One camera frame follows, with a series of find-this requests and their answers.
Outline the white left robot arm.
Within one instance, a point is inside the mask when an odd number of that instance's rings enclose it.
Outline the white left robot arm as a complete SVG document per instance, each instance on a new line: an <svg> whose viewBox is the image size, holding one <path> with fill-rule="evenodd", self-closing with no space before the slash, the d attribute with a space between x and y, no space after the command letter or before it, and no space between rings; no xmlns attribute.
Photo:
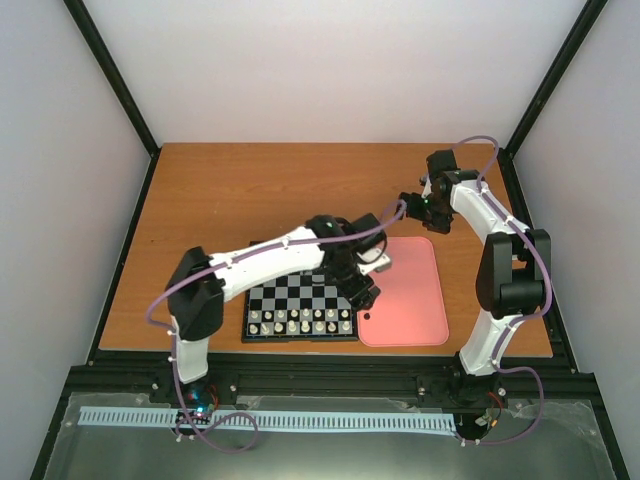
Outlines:
<svg viewBox="0 0 640 480"><path fill-rule="evenodd" d="M374 252L387 240L386 227L371 213L352 222L316 215L244 249L211 255L200 247L188 250L163 297L174 338L174 392L190 403L206 395L209 339L223 324L225 304L260 284L319 271L353 312L371 309L380 295L371 273L391 265L386 254Z"/></svg>

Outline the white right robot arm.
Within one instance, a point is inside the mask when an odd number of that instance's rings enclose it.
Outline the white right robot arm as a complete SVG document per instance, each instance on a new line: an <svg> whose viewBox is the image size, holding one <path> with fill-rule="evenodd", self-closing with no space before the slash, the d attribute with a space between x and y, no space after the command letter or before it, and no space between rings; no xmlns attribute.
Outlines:
<svg viewBox="0 0 640 480"><path fill-rule="evenodd" d="M519 326L551 306L550 236L513 217L478 171L458 167L451 150L434 152L426 165L423 192L399 198L407 204L405 216L427 230L448 234L459 215L482 242L475 282L480 313L459 361L467 375L489 376L499 371Z"/></svg>

